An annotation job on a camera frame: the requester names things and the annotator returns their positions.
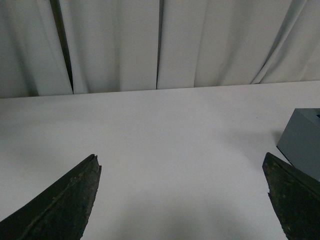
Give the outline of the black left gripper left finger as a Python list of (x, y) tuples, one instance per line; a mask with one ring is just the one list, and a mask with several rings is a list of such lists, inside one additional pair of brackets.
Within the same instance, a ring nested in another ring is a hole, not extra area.
[(102, 167), (89, 155), (0, 222), (2, 240), (79, 240), (96, 199)]

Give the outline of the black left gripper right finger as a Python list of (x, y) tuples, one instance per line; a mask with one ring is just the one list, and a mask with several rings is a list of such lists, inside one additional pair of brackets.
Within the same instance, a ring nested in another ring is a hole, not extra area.
[(320, 238), (320, 182), (266, 153), (262, 169), (269, 199), (289, 240)]

